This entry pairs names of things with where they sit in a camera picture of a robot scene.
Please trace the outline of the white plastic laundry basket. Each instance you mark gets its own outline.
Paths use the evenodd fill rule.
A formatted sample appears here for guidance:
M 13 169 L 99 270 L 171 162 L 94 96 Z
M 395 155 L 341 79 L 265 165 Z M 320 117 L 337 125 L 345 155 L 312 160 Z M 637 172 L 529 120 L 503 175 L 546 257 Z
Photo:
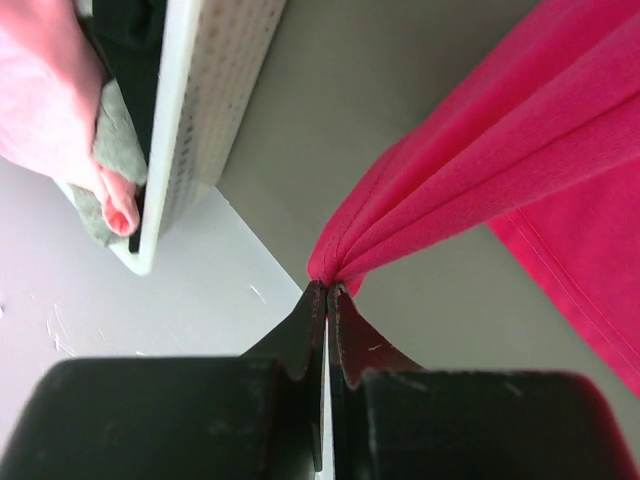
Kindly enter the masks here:
M 160 238 L 216 186 L 286 4 L 170 1 L 139 229 L 112 252 L 148 274 Z

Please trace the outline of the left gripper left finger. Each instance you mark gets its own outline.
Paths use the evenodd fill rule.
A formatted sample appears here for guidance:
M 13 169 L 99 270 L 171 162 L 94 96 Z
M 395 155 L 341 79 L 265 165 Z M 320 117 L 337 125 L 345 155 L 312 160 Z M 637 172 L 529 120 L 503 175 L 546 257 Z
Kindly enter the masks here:
M 291 313 L 243 354 L 275 366 L 265 433 L 268 473 L 323 467 L 326 297 L 322 282 L 310 282 Z

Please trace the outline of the black cloth in basket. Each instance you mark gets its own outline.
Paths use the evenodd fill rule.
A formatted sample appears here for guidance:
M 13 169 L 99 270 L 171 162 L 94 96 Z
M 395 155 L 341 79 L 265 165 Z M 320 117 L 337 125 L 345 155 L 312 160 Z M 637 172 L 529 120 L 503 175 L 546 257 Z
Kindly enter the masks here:
M 167 2 L 96 0 L 91 32 L 117 80 L 145 158 L 150 156 Z

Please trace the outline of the light pink t shirt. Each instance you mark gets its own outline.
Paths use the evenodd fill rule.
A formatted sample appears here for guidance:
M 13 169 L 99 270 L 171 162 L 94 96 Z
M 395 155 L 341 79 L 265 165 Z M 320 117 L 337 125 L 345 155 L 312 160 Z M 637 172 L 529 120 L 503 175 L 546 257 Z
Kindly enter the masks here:
M 102 89 L 114 78 L 83 29 L 91 3 L 2 2 L 1 155 L 103 201 L 93 144 Z

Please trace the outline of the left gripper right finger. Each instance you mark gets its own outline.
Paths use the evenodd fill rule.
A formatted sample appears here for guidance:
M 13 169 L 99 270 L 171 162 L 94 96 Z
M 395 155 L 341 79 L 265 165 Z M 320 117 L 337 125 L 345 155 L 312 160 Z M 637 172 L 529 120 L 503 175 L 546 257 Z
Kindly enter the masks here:
M 361 383 L 368 372 L 423 372 L 358 311 L 348 288 L 334 283 L 326 297 L 327 349 L 337 479 L 375 479 L 377 454 L 369 445 L 375 425 Z

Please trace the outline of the magenta t shirt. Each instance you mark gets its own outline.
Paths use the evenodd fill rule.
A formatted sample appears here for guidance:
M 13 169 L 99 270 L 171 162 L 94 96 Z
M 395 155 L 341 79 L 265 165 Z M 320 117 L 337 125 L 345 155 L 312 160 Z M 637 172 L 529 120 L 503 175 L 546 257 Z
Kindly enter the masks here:
M 639 5 L 543 1 L 324 227 L 311 279 L 486 224 L 612 371 L 639 388 Z

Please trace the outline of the grey cloth in basket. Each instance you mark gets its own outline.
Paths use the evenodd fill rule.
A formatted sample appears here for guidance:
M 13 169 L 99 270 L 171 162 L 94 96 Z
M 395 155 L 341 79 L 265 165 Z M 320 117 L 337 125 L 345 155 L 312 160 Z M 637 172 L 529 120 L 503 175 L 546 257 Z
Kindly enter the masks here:
M 147 180 L 147 166 L 134 125 L 116 80 L 101 93 L 93 157 L 104 174 L 106 199 L 69 187 L 73 204 L 89 235 L 103 247 L 133 235 L 140 224 L 136 194 Z

